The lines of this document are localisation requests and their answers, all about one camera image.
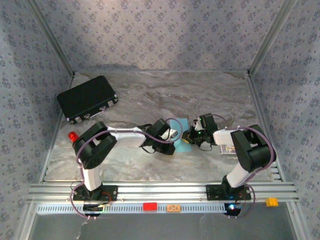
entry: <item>small card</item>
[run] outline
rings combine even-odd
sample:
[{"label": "small card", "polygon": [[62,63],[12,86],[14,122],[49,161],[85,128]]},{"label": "small card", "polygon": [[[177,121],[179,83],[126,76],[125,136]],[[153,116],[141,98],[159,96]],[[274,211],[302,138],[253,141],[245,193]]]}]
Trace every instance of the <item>small card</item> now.
[{"label": "small card", "polygon": [[220,145],[220,147],[221,147],[221,154],[237,154],[235,146]]}]

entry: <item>blue paper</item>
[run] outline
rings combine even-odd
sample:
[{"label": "blue paper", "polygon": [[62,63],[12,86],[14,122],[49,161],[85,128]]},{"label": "blue paper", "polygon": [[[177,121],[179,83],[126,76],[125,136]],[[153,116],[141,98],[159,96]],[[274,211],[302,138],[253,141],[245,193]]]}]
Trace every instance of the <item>blue paper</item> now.
[{"label": "blue paper", "polygon": [[[182,132],[185,132],[188,130],[189,126],[188,126],[188,120],[186,118],[177,118],[177,120],[182,124],[183,130]],[[178,135],[173,138],[173,140],[177,139],[178,136],[180,136],[181,134],[181,127],[179,125],[179,123],[177,123],[175,120],[170,120],[170,127],[174,130],[178,131]],[[191,145],[185,141],[182,141],[181,139],[179,139],[178,141],[176,141],[174,143],[174,147],[175,147],[175,152],[176,153],[181,153],[181,152],[191,152]]]}]

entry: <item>black mounting plate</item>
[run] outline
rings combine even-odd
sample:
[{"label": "black mounting plate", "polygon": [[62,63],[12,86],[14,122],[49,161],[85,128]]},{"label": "black mounting plate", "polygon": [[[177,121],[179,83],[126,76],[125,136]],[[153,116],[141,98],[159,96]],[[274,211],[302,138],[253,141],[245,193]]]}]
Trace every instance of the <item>black mounting plate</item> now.
[{"label": "black mounting plate", "polygon": [[210,184],[205,186],[206,189],[206,199],[208,201],[235,201],[235,200],[251,200],[250,189],[248,187],[243,187],[241,190],[225,194],[221,184]]},{"label": "black mounting plate", "polygon": [[118,186],[116,185],[101,185],[99,188],[90,192],[85,185],[79,186],[73,194],[74,201],[101,201],[109,202],[116,201],[118,195]]}]

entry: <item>patterned wallpaper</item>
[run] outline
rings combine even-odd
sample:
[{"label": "patterned wallpaper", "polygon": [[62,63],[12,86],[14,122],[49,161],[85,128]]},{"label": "patterned wallpaper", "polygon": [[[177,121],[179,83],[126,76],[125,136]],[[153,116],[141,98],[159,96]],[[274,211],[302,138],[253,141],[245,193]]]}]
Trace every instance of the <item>patterned wallpaper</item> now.
[{"label": "patterned wallpaper", "polygon": [[320,2],[300,1],[253,77],[287,180],[320,240]]},{"label": "patterned wallpaper", "polygon": [[246,70],[282,0],[36,0],[78,72]]},{"label": "patterned wallpaper", "polygon": [[0,239],[11,240],[70,81],[21,0],[0,1],[0,74]]}]

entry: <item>yellow block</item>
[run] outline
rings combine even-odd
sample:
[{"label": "yellow block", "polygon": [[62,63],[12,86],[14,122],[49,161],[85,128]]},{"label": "yellow block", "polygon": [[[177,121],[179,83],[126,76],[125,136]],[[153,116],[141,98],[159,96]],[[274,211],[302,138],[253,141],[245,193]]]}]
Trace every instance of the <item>yellow block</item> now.
[{"label": "yellow block", "polygon": [[268,197],[265,199],[265,204],[268,208],[278,207],[278,200],[274,197]]}]

